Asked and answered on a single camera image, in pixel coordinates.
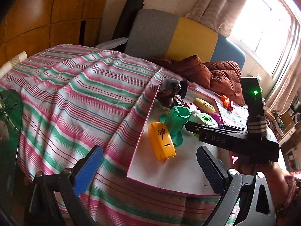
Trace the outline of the patterned sleeve forearm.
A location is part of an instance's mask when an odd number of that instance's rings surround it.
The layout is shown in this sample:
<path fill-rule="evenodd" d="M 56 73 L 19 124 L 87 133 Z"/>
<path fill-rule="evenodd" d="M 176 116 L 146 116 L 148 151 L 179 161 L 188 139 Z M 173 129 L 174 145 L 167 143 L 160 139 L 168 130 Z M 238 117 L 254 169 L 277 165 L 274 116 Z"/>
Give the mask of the patterned sleeve forearm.
<path fill-rule="evenodd" d="M 288 197 L 276 209 L 277 225 L 300 225 L 300 170 L 284 176 L 288 184 Z"/>

